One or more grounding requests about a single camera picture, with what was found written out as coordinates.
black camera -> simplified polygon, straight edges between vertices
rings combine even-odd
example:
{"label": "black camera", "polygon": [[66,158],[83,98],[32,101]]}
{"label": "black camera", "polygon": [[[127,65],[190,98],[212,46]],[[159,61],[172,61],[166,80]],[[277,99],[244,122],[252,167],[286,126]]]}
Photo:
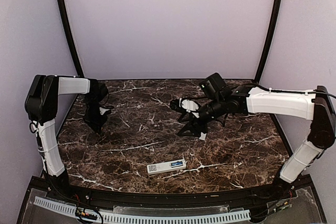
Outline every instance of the black camera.
{"label": "black camera", "polygon": [[206,97],[210,100],[223,101],[232,91],[219,75],[219,73],[214,73],[202,82],[199,86],[203,90]]}

marble tabletop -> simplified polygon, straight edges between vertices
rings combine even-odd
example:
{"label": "marble tabletop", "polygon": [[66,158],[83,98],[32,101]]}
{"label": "marble tabletop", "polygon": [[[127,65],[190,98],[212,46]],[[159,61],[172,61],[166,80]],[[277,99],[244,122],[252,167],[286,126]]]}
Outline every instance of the marble tabletop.
{"label": "marble tabletop", "polygon": [[[205,141],[179,137],[172,99],[204,94],[199,80],[104,81],[114,109],[101,135],[82,117],[79,95],[58,137],[73,185],[130,193],[203,193],[272,182],[288,158],[268,114],[229,115],[223,128],[208,124]],[[227,80],[230,86],[248,81]],[[149,176],[148,164],[184,158],[187,168]]]}

purple wall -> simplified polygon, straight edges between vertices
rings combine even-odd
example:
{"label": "purple wall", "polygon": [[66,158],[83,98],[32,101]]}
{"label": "purple wall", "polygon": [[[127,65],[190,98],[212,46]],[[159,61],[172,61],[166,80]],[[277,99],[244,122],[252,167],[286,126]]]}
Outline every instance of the purple wall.
{"label": "purple wall", "polygon": [[66,0],[87,77],[254,78],[273,0]]}
{"label": "purple wall", "polygon": [[[324,85],[336,94],[336,1],[282,0],[277,28],[261,84],[280,89]],[[309,133],[310,122],[278,116],[293,149]],[[336,146],[307,170],[329,223],[336,220]]]}
{"label": "purple wall", "polygon": [[[24,109],[36,74],[75,69],[56,0],[0,0],[0,223],[16,223],[32,175],[41,172],[35,137]],[[59,128],[72,96],[60,99]]]}

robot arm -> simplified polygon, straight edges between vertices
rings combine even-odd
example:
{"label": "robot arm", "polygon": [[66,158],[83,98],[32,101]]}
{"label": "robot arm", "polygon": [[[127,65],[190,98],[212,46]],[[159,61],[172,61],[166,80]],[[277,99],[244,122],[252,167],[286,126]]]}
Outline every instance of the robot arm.
{"label": "robot arm", "polygon": [[278,178],[289,184],[334,143],[336,117],[329,96],[326,95],[327,90],[323,86],[318,86],[316,90],[287,91],[246,84],[232,90],[215,73],[202,81],[200,87],[212,101],[199,106],[197,111],[190,109],[195,107],[192,106],[192,100],[171,101],[171,109],[182,112],[183,115],[190,112],[189,121],[179,131],[179,136],[201,137],[207,133],[208,122],[229,113],[273,113],[312,121],[309,135],[278,174]]}
{"label": "robot arm", "polygon": [[60,188],[67,187],[68,174],[58,151],[55,117],[58,96],[64,94],[85,95],[86,112],[83,119],[98,134],[101,133],[107,115],[111,113],[99,104],[108,94],[108,90],[105,84],[98,83],[95,79],[42,75],[34,78],[25,109],[31,120],[30,130],[36,135],[44,171]]}

white cable tray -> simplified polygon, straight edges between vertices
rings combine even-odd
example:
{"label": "white cable tray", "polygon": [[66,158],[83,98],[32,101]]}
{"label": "white cable tray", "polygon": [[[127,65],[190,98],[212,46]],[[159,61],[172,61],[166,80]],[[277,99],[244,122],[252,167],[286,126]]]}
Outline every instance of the white cable tray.
{"label": "white cable tray", "polygon": [[[34,205],[48,209],[61,215],[77,218],[75,216],[76,206],[70,203],[53,201],[51,199],[35,197]],[[87,213],[97,216],[92,210],[86,210]],[[104,223],[120,223],[120,224],[226,224],[235,223],[244,220],[250,220],[250,211],[242,210],[237,212],[228,212],[217,215],[202,215],[190,217],[150,217],[150,216],[134,216],[120,215],[111,212],[100,211],[103,216]]]}

